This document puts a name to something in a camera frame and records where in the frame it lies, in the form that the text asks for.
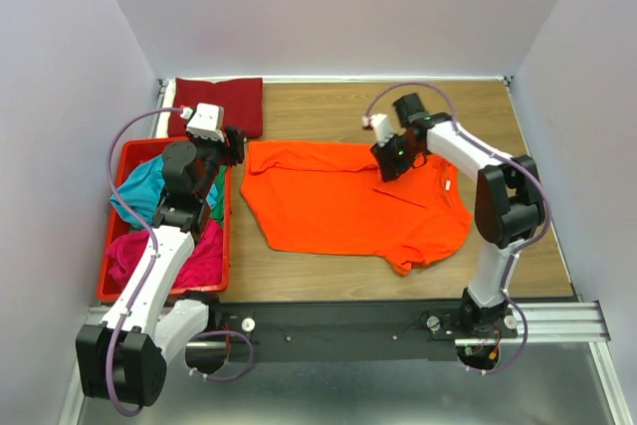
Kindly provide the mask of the orange t-shirt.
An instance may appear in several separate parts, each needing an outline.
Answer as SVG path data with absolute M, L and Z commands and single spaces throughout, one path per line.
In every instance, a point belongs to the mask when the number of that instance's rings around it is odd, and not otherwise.
M 364 144 L 253 141 L 241 194 L 274 250 L 375 256 L 400 276 L 456 254 L 473 217 L 438 155 L 384 182 Z

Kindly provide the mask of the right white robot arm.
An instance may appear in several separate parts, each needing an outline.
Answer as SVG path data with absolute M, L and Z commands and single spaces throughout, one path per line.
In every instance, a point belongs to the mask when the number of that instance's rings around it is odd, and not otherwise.
M 371 148 L 381 178 L 395 181 L 417 158 L 438 155 L 476 185 L 474 221 L 483 247 L 473 280 L 464 290 L 458 328 L 483 335 L 507 314 L 509 285 L 522 250 L 546 233 L 549 207 L 534 160 L 510 156 L 464 130 L 452 110 L 432 113 L 417 94 L 393 104 L 403 131 L 384 113 L 367 110 L 362 126 L 374 132 Z

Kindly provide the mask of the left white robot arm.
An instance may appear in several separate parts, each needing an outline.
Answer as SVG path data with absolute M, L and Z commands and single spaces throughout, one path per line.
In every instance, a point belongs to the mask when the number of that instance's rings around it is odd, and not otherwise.
M 169 362 L 190 338 L 208 340 L 220 330 L 219 314 L 202 301 L 180 300 L 166 317 L 160 311 L 204 234 L 220 168 L 245 159 L 245 133 L 187 127 L 161 157 L 164 185 L 151 221 L 140 223 L 148 234 L 140 262 L 101 321 L 76 336 L 84 394 L 109 400 L 126 417 L 156 402 Z

